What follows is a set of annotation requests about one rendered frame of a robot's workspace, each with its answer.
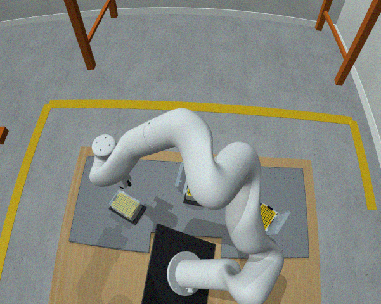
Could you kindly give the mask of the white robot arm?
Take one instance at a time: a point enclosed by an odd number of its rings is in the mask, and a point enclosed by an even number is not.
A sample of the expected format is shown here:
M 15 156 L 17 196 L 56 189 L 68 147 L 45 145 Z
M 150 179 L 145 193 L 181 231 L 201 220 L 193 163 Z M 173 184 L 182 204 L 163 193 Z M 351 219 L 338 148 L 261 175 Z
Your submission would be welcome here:
M 214 157 L 212 142 L 210 127 L 201 116 L 177 108 L 127 131 L 118 143 L 111 135 L 98 136 L 92 143 L 89 179 L 100 187 L 114 185 L 141 157 L 177 147 L 195 201 L 210 210 L 226 207 L 231 240 L 250 255 L 241 270 L 232 259 L 196 260 L 196 254 L 182 251 L 169 262 L 169 286 L 182 296 L 198 289 L 221 290 L 229 291 L 238 304 L 263 304 L 283 268 L 284 256 L 268 238 L 262 221 L 260 160 L 245 142 L 233 142 Z

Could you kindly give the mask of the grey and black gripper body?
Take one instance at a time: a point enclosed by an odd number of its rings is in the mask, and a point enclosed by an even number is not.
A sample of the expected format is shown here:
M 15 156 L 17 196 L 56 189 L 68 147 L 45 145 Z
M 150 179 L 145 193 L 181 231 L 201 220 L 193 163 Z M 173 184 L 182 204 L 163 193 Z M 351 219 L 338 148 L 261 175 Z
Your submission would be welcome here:
M 126 189 L 127 187 L 128 187 L 128 183 L 127 183 L 127 180 L 132 180 L 131 179 L 131 176 L 128 174 L 128 176 L 127 177 L 125 177 L 122 181 L 120 181 L 120 182 L 118 182 L 118 183 L 116 183 L 118 186 L 120 186 L 120 187 L 122 187 L 122 188 L 124 188 L 124 189 Z

